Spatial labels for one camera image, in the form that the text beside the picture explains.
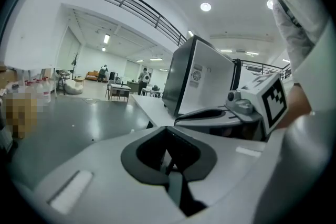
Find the sofa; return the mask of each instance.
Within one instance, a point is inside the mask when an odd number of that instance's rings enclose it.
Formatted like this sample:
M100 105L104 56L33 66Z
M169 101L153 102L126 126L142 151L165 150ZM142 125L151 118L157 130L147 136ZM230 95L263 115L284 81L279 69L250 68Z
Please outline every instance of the sofa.
M86 74L85 79L87 79L87 80L97 81L98 74L99 74L99 72L96 71L96 70L94 70L94 71L89 71L89 72ZM106 77L103 79L103 82L108 82L108 80L106 79Z

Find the person's arm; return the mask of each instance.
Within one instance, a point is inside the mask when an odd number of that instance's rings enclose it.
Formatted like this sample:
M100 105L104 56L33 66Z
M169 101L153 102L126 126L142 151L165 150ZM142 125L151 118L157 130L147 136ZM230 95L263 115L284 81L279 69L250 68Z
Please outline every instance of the person's arm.
M308 99L300 85L294 84L287 95L288 111L277 125L277 129L288 127L299 116L311 111Z
M273 14L279 31L287 42L286 50L291 64L291 72L293 73L309 54L313 44L304 30L293 24L276 0L273 0ZM292 77L292 79L294 86L287 95L288 112L280 121L277 128L288 127L299 116L309 114L311 111L303 89L296 83L295 77Z

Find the metal railing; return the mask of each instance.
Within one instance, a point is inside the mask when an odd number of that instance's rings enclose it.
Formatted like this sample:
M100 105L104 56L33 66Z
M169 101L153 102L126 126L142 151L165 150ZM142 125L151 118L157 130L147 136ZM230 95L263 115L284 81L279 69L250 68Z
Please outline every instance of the metal railing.
M164 34L167 38L173 41L177 46L184 44L187 39L180 31L173 26L162 14L152 8L143 0L104 0L111 4L117 5L120 8L127 10L133 15L144 20L146 23L153 26L155 29Z
M286 65L284 68L267 65L265 63L260 62L252 62L247 60L241 60L241 68L246 68L251 71L254 75L259 76L263 74L270 73L279 73L281 75L281 79L287 79L291 75L291 66L290 63Z

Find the white sleeve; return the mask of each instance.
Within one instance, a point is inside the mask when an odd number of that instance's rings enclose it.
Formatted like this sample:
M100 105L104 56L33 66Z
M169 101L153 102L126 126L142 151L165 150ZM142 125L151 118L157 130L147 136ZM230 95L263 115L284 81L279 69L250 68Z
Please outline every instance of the white sleeve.
M279 31L287 43L286 49L293 73L304 61L314 44L301 27L293 24L277 0L273 0L273 14Z

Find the bean bag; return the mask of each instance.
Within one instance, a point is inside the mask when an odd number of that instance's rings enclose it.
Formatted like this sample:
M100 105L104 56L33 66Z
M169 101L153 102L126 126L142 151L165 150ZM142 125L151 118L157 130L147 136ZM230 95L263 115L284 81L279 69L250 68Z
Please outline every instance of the bean bag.
M65 91L67 94L81 94L83 93L83 85L76 85L76 82L71 79L65 81Z

